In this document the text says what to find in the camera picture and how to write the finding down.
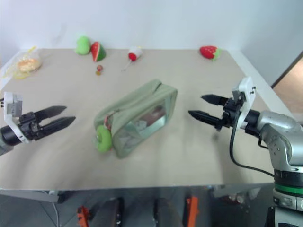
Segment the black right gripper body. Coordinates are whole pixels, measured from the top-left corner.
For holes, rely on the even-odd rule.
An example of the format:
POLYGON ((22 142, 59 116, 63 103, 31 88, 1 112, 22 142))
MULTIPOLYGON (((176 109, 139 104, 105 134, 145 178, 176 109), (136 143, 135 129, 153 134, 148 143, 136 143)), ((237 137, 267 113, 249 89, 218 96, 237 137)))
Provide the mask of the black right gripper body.
POLYGON ((241 107, 244 104, 244 94, 240 93, 238 98, 225 98, 223 104, 223 120, 224 126, 229 128, 236 126, 240 126, 240 114, 241 114, 241 107))

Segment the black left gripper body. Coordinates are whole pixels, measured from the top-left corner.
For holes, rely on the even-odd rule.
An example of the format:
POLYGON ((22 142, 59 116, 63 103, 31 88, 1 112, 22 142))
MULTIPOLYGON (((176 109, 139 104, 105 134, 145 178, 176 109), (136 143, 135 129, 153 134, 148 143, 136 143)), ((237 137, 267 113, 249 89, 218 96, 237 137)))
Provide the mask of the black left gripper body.
POLYGON ((19 129, 24 136, 29 140, 39 140, 43 137, 42 127, 40 122, 43 120, 41 111, 28 112, 19 118, 19 129))

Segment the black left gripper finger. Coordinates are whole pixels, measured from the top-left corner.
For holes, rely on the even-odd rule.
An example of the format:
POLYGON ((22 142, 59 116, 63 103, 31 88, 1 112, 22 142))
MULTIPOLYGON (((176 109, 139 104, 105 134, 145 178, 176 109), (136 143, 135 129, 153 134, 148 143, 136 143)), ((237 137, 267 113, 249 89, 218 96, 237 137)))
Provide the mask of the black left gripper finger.
POLYGON ((41 134, 40 137, 43 138, 51 134, 54 134, 62 129, 67 128, 70 124, 73 123, 75 119, 76 119, 75 116, 62 117, 44 125, 40 129, 40 134, 41 134))
POLYGON ((46 109, 35 112, 35 118, 41 122, 44 119, 52 118, 56 115, 59 115, 63 112, 67 107, 63 105, 54 105, 50 106, 46 109))

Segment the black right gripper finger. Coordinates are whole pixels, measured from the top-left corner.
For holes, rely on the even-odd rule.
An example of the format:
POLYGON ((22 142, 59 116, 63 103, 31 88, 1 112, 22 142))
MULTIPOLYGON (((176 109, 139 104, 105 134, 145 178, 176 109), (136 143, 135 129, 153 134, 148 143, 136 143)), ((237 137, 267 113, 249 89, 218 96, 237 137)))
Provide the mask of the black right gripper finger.
POLYGON ((189 110, 188 113, 196 120, 214 126, 214 128, 218 131, 222 129, 225 123, 223 119, 211 116, 210 114, 203 111, 189 110))
POLYGON ((225 103, 228 101, 228 98, 213 94, 202 95, 201 98, 210 104, 221 106, 224 106, 225 103))

